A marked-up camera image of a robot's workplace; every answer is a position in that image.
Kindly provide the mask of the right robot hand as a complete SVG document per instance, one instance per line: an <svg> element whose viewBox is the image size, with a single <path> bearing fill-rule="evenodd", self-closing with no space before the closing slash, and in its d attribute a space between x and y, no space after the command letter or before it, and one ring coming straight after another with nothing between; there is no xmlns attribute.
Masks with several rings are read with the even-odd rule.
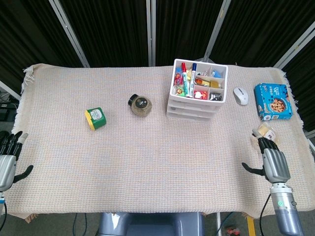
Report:
<svg viewBox="0 0 315 236"><path fill-rule="evenodd" d="M264 176L272 184L286 183L291 176L284 153L275 142L263 137L257 129L252 130L252 135L258 140L263 166L262 169L255 169L242 162L244 169L252 174Z"/></svg>

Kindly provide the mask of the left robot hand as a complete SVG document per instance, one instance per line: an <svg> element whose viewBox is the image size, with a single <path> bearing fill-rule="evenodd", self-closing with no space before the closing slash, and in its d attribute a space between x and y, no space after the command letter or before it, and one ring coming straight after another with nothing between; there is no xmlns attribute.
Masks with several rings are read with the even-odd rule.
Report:
<svg viewBox="0 0 315 236"><path fill-rule="evenodd" d="M28 133L22 131L16 134L8 134L5 131L0 139L0 192L7 191L14 183L17 183L30 175L33 165L29 165L26 170L16 175L16 165Z"/></svg>

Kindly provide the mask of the transparent drawer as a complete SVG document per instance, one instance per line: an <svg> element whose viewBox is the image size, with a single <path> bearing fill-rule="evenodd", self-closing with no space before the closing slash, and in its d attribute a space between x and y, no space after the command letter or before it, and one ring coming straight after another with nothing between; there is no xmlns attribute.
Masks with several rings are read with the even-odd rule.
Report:
<svg viewBox="0 0 315 236"><path fill-rule="evenodd" d="M176 113L166 113L166 116L169 118L178 118L178 119L185 119L185 120L198 121L198 122L207 122L211 120L210 118L181 115L181 114L176 114Z"/></svg>
<svg viewBox="0 0 315 236"><path fill-rule="evenodd" d="M177 108L177 107L167 107L167 111L170 113L176 113L176 114L188 114L190 116L203 116L207 117L210 115L214 115L216 112L213 111L199 111L199 110L191 110L191 109L184 109L184 108Z"/></svg>
<svg viewBox="0 0 315 236"><path fill-rule="evenodd" d="M187 102L176 101L176 100L168 100L168 105L171 107L182 108L182 109L205 110L205 111L215 111L221 108L220 106L194 104L194 103L187 103Z"/></svg>

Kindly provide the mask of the white drawer organizer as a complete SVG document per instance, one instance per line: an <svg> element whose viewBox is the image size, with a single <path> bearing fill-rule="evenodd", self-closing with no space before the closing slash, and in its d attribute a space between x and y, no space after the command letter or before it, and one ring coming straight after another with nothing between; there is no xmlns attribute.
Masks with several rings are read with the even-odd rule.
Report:
<svg viewBox="0 0 315 236"><path fill-rule="evenodd" d="M222 89L199 86L195 83L194 91L201 91L201 90L207 91L208 92L208 100L195 99L194 95L193 95L193 98L185 97L183 77L182 77L182 68L181 68L182 62L184 62L186 64L188 85L190 85L190 75L191 75L192 64L196 63L197 67L196 67L195 78L201 78L201 79L209 81L209 82L211 80L218 81L219 83L221 83ZM222 78L212 77L212 70L220 71L222 73ZM228 78L228 66L227 65L201 62L201 61L192 61L192 60L186 60L186 59L175 59L174 65L173 65L172 81L171 81L171 87L170 87L170 91L169 91L168 100L176 100L176 101L182 101L182 102L187 102L187 103L222 107L224 105L224 103L226 101L226 97L227 97L227 78ZM220 93L222 95L222 101L210 101L209 100L209 93ZM203 118L210 118L211 119L214 115L210 115L207 117L203 117L203 116L197 116L197 117L203 117Z"/></svg>

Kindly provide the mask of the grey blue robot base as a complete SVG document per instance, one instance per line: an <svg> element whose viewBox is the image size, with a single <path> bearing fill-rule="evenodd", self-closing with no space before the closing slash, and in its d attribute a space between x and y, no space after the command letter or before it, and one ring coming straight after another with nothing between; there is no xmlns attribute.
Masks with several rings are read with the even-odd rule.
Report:
<svg viewBox="0 0 315 236"><path fill-rule="evenodd" d="M102 213L95 236L205 236L200 212Z"/></svg>

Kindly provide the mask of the blue cookie box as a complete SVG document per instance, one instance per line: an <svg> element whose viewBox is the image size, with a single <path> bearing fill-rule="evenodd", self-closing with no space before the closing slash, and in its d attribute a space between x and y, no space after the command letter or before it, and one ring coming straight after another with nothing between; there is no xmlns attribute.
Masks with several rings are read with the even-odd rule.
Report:
<svg viewBox="0 0 315 236"><path fill-rule="evenodd" d="M293 110L286 85L261 83L253 91L257 113L262 121L291 119Z"/></svg>

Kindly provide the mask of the clear bag of crackers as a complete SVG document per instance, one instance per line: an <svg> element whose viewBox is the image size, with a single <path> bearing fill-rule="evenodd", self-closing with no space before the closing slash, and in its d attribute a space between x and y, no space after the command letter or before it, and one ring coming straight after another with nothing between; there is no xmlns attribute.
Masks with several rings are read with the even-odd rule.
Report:
<svg viewBox="0 0 315 236"><path fill-rule="evenodd" d="M251 144L254 148L258 147L258 139L257 134L259 136L262 136L268 140L273 141L275 144L280 143L280 136L277 133L277 131L270 126L268 123L263 122L261 123L258 128L252 130L252 136L251 136Z"/></svg>

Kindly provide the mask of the white computer mouse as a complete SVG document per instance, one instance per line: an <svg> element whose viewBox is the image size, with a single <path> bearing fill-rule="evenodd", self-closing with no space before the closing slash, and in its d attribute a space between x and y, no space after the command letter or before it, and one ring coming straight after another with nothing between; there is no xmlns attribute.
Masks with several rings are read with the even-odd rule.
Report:
<svg viewBox="0 0 315 236"><path fill-rule="evenodd" d="M248 105L249 96L245 89L240 87L235 87L233 89L233 95L237 104L245 106Z"/></svg>

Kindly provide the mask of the green container yellow lid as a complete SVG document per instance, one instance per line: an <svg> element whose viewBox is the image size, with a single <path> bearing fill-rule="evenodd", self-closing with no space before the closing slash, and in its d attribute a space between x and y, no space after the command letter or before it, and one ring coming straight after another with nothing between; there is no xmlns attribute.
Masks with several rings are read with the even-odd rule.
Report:
<svg viewBox="0 0 315 236"><path fill-rule="evenodd" d="M106 117L100 107L85 110L84 115L91 130L95 131L106 125Z"/></svg>

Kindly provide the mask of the blue cap marker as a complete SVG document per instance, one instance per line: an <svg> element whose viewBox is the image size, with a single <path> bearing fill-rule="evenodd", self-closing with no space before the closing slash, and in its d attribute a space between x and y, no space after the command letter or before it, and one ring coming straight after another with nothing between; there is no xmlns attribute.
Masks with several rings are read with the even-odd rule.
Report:
<svg viewBox="0 0 315 236"><path fill-rule="evenodd" d="M195 85L195 76L196 76L196 67L197 64L193 63L192 64L192 69L191 69L191 75L190 75L190 85L189 85L189 97L193 98L193 91L194 91L194 85Z"/></svg>

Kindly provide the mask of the red cap marker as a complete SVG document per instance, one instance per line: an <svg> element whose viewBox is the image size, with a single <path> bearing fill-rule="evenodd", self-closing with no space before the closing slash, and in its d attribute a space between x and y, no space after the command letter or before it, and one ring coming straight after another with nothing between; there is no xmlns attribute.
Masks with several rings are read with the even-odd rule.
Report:
<svg viewBox="0 0 315 236"><path fill-rule="evenodd" d="M187 80L186 64L184 62L181 63L181 68L182 68L182 77L183 77L185 97L190 97L189 85L188 85L188 80Z"/></svg>

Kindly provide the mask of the beige woven tablecloth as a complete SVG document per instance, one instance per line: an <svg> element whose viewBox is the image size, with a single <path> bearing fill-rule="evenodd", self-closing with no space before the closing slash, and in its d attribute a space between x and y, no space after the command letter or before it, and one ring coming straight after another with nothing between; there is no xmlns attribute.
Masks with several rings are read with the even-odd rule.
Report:
<svg viewBox="0 0 315 236"><path fill-rule="evenodd" d="M166 116L172 66L25 70L13 131L28 133L17 172L32 173L5 194L8 213L242 211L273 214L270 183L242 167L260 168L251 144L260 119L255 100L238 105L232 89L287 84L272 67L230 65L227 99L210 121ZM152 102L146 117L129 98ZM93 131L85 110L100 107L106 125Z"/></svg>

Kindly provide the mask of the round glass jar black lid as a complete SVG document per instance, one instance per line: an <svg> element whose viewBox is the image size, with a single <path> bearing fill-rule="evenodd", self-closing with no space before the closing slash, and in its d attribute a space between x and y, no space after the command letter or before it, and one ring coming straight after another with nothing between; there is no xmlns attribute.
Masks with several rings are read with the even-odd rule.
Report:
<svg viewBox="0 0 315 236"><path fill-rule="evenodd" d="M152 102L147 97L137 94L133 94L129 98L128 105L133 113L139 117L146 117L152 109Z"/></svg>

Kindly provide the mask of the grey screen frame post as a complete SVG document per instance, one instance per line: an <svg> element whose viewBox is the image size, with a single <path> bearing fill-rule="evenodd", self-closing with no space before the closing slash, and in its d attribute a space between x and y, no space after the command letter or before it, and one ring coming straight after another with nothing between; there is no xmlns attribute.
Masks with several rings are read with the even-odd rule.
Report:
<svg viewBox="0 0 315 236"><path fill-rule="evenodd" d="M0 87L4 89L6 92L8 92L10 95L12 95L15 99L20 100L21 96L20 94L16 93L14 90L12 90L9 86L7 86L4 82L0 80Z"/></svg>
<svg viewBox="0 0 315 236"><path fill-rule="evenodd" d="M156 65L157 2L146 0L148 66Z"/></svg>
<svg viewBox="0 0 315 236"><path fill-rule="evenodd" d="M274 68L283 69L313 38L315 37L315 21L293 43L285 54L276 62Z"/></svg>
<svg viewBox="0 0 315 236"><path fill-rule="evenodd" d="M48 0L56 17L58 18L67 38L69 39L78 59L85 68L90 68L90 64L86 58L84 50L81 47L81 44L75 34L75 31L72 28L72 25L60 3L60 0Z"/></svg>
<svg viewBox="0 0 315 236"><path fill-rule="evenodd" d="M219 10L213 31L211 33L211 36L210 36L210 39L209 39L209 42L208 42L208 45L207 45L207 48L206 48L206 51L204 54L204 57L202 58L203 62L212 61L210 59L210 55L211 55L211 52L212 52L213 47L215 45L218 34L221 30L222 24L224 22L224 19L225 19L227 12L228 12L230 4L231 4L231 0L223 0L223 2L222 2L221 8Z"/></svg>

